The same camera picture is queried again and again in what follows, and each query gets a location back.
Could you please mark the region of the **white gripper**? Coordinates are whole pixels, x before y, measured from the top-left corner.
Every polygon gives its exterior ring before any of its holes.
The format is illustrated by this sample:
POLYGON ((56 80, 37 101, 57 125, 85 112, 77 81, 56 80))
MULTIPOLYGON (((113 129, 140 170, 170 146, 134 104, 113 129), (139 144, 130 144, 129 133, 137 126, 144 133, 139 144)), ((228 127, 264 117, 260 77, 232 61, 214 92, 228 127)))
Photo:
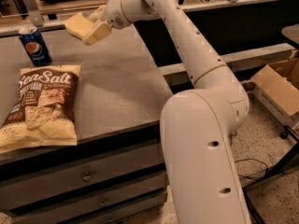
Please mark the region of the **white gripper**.
POLYGON ((85 45, 93 45, 111 34, 112 27, 123 29, 132 23, 126 18, 122 9, 121 0, 109 0, 106 5, 100 6, 88 16, 95 22, 93 28, 83 37, 85 45))

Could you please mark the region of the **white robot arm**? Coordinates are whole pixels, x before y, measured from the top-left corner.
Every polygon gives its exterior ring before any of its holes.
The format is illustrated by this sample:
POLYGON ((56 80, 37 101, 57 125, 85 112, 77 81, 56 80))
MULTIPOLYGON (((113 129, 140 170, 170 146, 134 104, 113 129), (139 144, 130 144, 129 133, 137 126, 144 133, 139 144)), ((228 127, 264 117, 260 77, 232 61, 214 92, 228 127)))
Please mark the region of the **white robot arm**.
POLYGON ((91 21, 122 29, 159 17, 192 89, 173 95, 160 134, 178 224, 251 224, 230 137, 249 113, 249 97, 178 0, 109 0, 91 21))

